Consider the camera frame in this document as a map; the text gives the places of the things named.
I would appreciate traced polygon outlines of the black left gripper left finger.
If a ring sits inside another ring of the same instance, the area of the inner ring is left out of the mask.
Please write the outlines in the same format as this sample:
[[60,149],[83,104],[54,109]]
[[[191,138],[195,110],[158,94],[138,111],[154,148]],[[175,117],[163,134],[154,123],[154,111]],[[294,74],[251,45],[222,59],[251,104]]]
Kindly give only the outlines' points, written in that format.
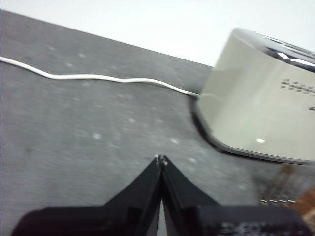
[[26,213],[14,236],[155,236],[160,211],[160,157],[99,206],[47,207]]

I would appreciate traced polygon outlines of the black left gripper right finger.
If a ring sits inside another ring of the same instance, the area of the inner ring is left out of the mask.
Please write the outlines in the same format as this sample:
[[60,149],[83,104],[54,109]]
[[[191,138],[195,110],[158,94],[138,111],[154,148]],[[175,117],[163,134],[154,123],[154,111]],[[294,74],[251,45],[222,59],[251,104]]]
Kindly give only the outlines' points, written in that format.
[[302,216],[277,206],[221,205],[161,157],[167,231],[175,236],[310,236]]

